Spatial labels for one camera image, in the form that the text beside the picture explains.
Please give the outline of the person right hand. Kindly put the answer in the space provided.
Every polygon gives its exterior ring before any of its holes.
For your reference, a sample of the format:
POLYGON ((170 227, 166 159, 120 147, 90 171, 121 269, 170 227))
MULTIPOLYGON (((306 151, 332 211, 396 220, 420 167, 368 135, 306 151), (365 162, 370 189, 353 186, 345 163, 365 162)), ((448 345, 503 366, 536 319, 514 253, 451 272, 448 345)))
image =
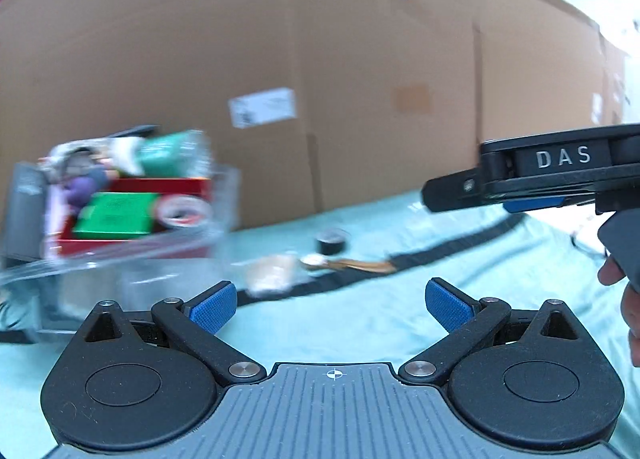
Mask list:
MULTIPOLYGON (((598 271, 598 279, 603 286, 613 286, 626 277, 612 255, 609 255, 598 271)), ((640 295, 631 283, 627 283, 622 300, 620 315, 628 327, 628 345, 631 363, 640 366, 640 295)))

